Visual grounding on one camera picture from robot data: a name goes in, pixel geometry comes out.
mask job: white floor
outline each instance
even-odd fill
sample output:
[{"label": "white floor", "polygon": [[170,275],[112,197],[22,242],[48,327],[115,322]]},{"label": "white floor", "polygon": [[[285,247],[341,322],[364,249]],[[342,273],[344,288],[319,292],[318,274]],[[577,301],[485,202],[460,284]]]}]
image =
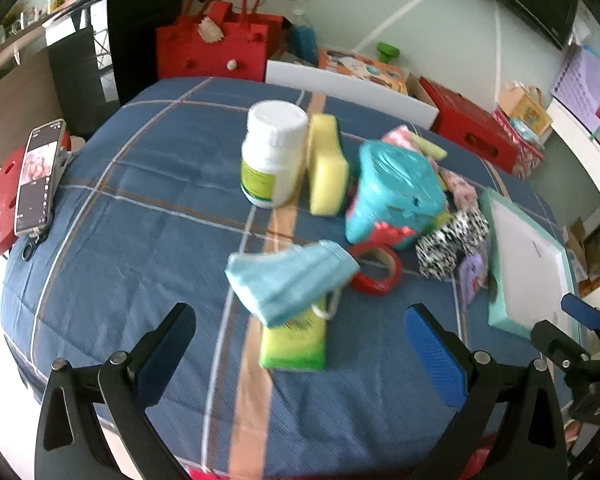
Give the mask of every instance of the white floor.
[{"label": "white floor", "polygon": [[[0,296],[6,260],[0,257]],[[0,326],[0,451],[22,480],[33,480],[34,449],[40,406],[24,387]],[[141,479],[117,435],[105,436],[121,471]]]}]

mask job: white plastic bottle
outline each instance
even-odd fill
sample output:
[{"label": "white plastic bottle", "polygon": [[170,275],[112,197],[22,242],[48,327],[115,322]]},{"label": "white plastic bottle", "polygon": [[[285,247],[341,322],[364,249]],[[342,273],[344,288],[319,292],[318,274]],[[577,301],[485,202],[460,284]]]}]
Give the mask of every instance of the white plastic bottle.
[{"label": "white plastic bottle", "polygon": [[298,183],[308,127],[302,108],[286,101],[261,101],[247,117],[240,184],[258,207],[278,207]]}]

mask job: metal screw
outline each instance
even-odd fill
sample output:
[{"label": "metal screw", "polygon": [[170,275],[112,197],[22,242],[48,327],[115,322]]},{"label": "metal screw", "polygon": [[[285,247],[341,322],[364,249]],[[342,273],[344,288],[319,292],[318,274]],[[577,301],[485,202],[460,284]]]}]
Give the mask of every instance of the metal screw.
[{"label": "metal screw", "polygon": [[66,359],[59,357],[58,359],[54,359],[54,361],[51,363],[51,369],[57,372],[58,370],[62,370],[68,364],[69,363]]},{"label": "metal screw", "polygon": [[121,365],[123,362],[126,361],[126,352],[123,352],[122,350],[118,352],[113,352],[113,354],[109,358],[109,361],[112,365]]},{"label": "metal screw", "polygon": [[475,359],[475,362],[480,363],[481,365],[485,365],[489,361],[491,361],[491,356],[489,354],[487,354],[487,352],[484,352],[482,350],[478,350],[474,354],[474,359]]},{"label": "metal screw", "polygon": [[534,360],[534,367],[539,372],[544,372],[546,370],[546,362],[544,359],[536,359]]}]

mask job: red tape roll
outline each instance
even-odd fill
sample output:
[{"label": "red tape roll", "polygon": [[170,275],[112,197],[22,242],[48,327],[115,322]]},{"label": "red tape roll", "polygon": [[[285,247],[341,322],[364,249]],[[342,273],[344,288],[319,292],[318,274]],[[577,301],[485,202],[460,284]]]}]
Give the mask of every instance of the red tape roll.
[{"label": "red tape roll", "polygon": [[348,251],[358,261],[364,256],[374,256],[389,270],[389,276],[384,280],[376,280],[362,272],[357,273],[350,283],[356,290],[365,294],[383,296],[400,282],[402,263],[398,255],[389,246],[377,242],[363,242],[351,246]]}]

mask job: blue tablecloth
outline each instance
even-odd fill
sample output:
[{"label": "blue tablecloth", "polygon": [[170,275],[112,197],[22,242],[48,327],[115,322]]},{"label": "blue tablecloth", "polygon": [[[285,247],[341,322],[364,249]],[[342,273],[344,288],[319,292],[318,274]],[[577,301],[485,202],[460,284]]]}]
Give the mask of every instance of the blue tablecloth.
[{"label": "blue tablecloth", "polygon": [[[246,111],[264,99],[307,108],[310,92],[225,79],[163,80],[122,107],[71,163],[56,195],[56,216],[30,262],[19,240],[8,262],[2,325],[38,395],[53,359],[74,367],[131,349],[178,301],[191,304],[198,332],[150,420],[185,464],[228,469],[248,312],[228,293],[227,256],[246,242],[262,250],[270,212],[256,210],[238,185]],[[326,99],[343,131],[347,156],[361,139],[379,139],[403,121]],[[528,184],[485,164],[442,137],[442,165],[478,192],[508,194],[559,238],[549,206]],[[342,218],[309,215],[304,196],[294,237],[346,246]],[[402,255],[399,287],[383,298],[347,289],[328,325],[328,369],[273,372],[267,476],[336,474],[413,465],[453,415],[444,406],[403,333],[407,306],[425,303],[471,349],[526,365],[529,342],[487,324],[487,295],[467,310],[452,280],[425,280],[414,251]],[[565,399],[566,392],[560,396]],[[106,410],[99,414],[106,419]]]}]

